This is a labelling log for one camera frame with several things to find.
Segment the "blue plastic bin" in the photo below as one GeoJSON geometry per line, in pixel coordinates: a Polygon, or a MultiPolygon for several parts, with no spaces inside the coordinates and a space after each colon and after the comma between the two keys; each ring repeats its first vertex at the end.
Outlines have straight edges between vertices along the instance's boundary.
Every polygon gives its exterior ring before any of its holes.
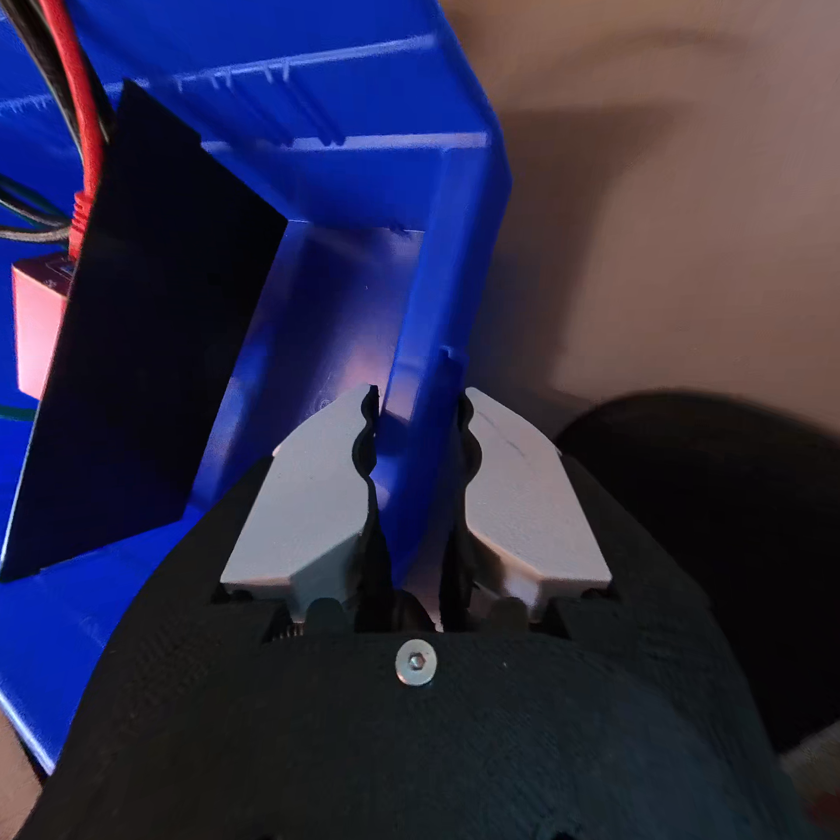
{"type": "Polygon", "coordinates": [[[68,2],[123,78],[289,219],[182,520],[2,586],[2,710],[51,774],[130,600],[202,508],[359,384],[395,575],[427,529],[511,191],[501,126],[437,2],[68,2]]]}

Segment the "black padded wrist rest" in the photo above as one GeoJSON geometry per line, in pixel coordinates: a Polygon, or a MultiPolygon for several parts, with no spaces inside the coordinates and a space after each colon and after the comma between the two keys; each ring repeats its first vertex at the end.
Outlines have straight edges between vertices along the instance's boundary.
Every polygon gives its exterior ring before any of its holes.
{"type": "Polygon", "coordinates": [[[838,722],[838,433],[721,395],[647,392],[554,443],[706,593],[777,753],[838,722]]]}

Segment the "red ethernet splitter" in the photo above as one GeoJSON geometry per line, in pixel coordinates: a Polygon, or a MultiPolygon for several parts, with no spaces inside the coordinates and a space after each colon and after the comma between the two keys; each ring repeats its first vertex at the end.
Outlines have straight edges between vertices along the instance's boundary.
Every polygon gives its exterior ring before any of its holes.
{"type": "Polygon", "coordinates": [[[17,386],[36,400],[46,387],[74,272],[60,251],[12,266],[17,386]]]}

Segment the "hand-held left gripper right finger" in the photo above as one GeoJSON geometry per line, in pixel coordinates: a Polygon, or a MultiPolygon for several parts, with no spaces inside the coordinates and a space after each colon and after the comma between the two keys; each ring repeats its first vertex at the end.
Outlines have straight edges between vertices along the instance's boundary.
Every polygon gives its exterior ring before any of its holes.
{"type": "Polygon", "coordinates": [[[551,601],[612,582],[562,455],[542,432],[475,387],[458,405],[463,489],[456,545],[465,600],[516,599],[540,624],[551,601]]]}

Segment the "grey desk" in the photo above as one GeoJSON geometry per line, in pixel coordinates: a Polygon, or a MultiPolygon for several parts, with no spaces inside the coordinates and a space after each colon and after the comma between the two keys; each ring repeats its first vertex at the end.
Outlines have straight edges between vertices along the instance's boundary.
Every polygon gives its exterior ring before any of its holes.
{"type": "MultiPolygon", "coordinates": [[[[444,2],[513,190],[470,380],[550,436],[697,392],[838,433],[838,2],[444,2]]],[[[838,794],[838,722],[781,754],[838,794]]]]}

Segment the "black bin divider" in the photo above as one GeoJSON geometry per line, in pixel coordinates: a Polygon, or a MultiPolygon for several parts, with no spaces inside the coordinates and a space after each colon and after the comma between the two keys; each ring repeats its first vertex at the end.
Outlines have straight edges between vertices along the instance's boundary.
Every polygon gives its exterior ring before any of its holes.
{"type": "Polygon", "coordinates": [[[2,582],[182,517],[286,228],[194,129],[122,84],[2,582]]]}

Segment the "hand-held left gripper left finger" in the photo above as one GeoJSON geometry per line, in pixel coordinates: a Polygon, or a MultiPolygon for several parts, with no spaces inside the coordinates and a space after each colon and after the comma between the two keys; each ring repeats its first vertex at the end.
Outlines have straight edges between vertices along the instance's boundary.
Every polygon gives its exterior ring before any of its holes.
{"type": "Polygon", "coordinates": [[[319,599],[351,606],[382,588],[379,408],[377,387],[357,385],[276,447],[220,577],[229,594],[282,601],[301,623],[319,599]]]}

